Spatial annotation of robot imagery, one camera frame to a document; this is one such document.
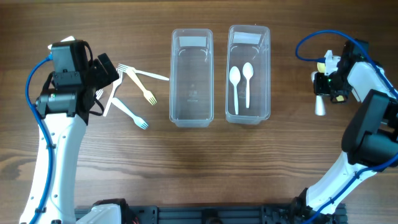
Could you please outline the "white fork long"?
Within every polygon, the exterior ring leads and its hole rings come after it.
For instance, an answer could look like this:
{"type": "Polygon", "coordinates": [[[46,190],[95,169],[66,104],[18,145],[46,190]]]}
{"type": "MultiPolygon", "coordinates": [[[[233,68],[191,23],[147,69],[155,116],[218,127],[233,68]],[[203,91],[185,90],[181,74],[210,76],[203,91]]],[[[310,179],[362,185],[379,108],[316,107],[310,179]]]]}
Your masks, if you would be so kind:
{"type": "Polygon", "coordinates": [[[111,93],[110,93],[109,98],[108,98],[108,102],[107,102],[107,104],[106,104],[106,106],[105,106],[105,109],[104,109],[104,113],[103,113],[103,116],[104,116],[104,117],[107,116],[107,114],[108,114],[109,108],[110,108],[110,106],[111,106],[112,99],[113,99],[113,97],[114,97],[114,94],[115,94],[117,88],[118,88],[119,85],[121,85],[122,82],[123,82],[123,71],[120,70],[119,68],[117,68],[116,71],[117,71],[118,74],[119,74],[119,78],[113,82],[113,88],[112,88],[112,90],[111,90],[111,93]]]}

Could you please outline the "white fork pointing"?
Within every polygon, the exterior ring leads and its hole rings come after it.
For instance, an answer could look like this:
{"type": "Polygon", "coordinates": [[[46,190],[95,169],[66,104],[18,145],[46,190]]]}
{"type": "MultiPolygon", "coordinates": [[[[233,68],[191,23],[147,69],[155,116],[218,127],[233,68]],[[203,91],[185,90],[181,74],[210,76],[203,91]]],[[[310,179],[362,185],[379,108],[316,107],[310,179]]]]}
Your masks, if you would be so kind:
{"type": "Polygon", "coordinates": [[[165,76],[158,75],[158,74],[155,74],[155,73],[145,72],[145,71],[142,71],[142,70],[137,70],[136,68],[130,67],[128,65],[119,64],[118,65],[118,69],[120,69],[120,70],[122,70],[124,72],[126,72],[127,70],[132,70],[134,73],[145,75],[145,76],[148,76],[148,77],[151,77],[151,78],[155,78],[155,79],[158,79],[158,80],[169,81],[169,78],[167,78],[165,76]]]}

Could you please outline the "yellow spoon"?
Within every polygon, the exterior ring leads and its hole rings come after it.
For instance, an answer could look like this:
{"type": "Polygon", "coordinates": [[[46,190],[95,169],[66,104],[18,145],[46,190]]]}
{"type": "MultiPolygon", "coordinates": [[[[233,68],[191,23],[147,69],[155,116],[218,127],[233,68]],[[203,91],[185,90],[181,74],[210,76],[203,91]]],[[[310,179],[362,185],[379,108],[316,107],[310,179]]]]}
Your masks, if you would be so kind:
{"type": "Polygon", "coordinates": [[[325,64],[317,63],[318,72],[314,74],[314,93],[320,96],[330,96],[330,101],[334,104],[346,101],[344,97],[344,81],[338,72],[325,75],[325,64]]]}

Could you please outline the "white spoon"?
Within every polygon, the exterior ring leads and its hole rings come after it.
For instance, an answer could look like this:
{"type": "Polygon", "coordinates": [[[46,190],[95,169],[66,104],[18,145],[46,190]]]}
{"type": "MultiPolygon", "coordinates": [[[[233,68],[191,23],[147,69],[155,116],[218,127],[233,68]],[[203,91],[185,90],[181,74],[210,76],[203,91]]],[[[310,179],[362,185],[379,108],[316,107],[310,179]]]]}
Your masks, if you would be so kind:
{"type": "Polygon", "coordinates": [[[315,114],[317,116],[326,115],[325,104],[323,102],[323,98],[320,95],[317,95],[315,98],[315,114]]]}
{"type": "Polygon", "coordinates": [[[241,80],[241,74],[238,67],[233,66],[229,71],[229,81],[233,84],[234,88],[234,110],[235,114],[239,114],[239,103],[238,103],[238,84],[241,80]]]}
{"type": "Polygon", "coordinates": [[[246,62],[243,66],[243,75],[246,79],[246,108],[250,106],[250,79],[254,75],[254,69],[251,63],[246,62]]]}

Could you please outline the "cream yellow fork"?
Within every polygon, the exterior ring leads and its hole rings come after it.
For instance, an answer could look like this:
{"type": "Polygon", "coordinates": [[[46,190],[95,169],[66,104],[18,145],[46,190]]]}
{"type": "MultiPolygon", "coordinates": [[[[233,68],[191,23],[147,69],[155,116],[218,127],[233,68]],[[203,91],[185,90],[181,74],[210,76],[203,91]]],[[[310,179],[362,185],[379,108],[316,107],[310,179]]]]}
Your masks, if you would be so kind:
{"type": "Polygon", "coordinates": [[[128,74],[128,76],[132,79],[132,81],[140,88],[140,90],[142,91],[145,99],[151,104],[151,105],[155,105],[157,103],[157,100],[155,98],[155,96],[152,94],[151,91],[147,90],[145,88],[145,86],[142,84],[142,82],[140,81],[140,79],[137,77],[136,73],[133,71],[133,69],[131,68],[127,68],[126,69],[126,73],[128,74]]]}

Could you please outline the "pale blue fork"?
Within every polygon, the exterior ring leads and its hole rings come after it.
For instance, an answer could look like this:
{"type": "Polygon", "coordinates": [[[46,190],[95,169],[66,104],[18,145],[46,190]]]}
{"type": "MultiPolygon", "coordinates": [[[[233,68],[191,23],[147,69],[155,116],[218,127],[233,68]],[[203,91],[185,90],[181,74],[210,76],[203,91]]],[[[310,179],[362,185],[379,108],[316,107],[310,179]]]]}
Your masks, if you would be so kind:
{"type": "Polygon", "coordinates": [[[111,102],[119,108],[121,111],[126,113],[130,118],[133,119],[134,123],[141,129],[147,129],[149,125],[139,116],[136,116],[121,100],[114,97],[111,102]]]}

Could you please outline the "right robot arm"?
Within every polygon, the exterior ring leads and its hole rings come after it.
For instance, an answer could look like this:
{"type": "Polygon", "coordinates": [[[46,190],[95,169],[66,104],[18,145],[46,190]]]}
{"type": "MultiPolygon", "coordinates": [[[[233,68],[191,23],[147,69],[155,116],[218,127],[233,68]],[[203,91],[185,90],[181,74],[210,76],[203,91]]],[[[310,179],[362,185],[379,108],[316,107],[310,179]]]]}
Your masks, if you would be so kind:
{"type": "Polygon", "coordinates": [[[397,91],[379,63],[368,55],[368,43],[348,40],[340,56],[327,51],[312,73],[315,113],[325,115],[322,98],[344,103],[349,94],[361,103],[345,129],[341,154],[326,174],[295,197],[291,223],[338,223],[340,202],[361,182],[388,167],[397,167],[397,91]]]}

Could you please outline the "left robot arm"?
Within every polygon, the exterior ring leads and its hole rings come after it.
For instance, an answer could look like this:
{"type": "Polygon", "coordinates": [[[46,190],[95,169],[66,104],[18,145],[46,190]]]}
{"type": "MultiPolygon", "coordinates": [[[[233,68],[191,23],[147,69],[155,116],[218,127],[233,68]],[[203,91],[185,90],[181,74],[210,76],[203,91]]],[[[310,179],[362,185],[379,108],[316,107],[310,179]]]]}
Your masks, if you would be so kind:
{"type": "Polygon", "coordinates": [[[39,148],[20,223],[75,223],[74,189],[81,142],[90,115],[101,116],[105,111],[96,92],[118,78],[109,57],[101,54],[94,58],[84,40],[52,44],[49,56],[32,69],[25,98],[39,127],[39,148]],[[30,81],[46,62],[52,62],[54,70],[31,102],[30,81]]]}

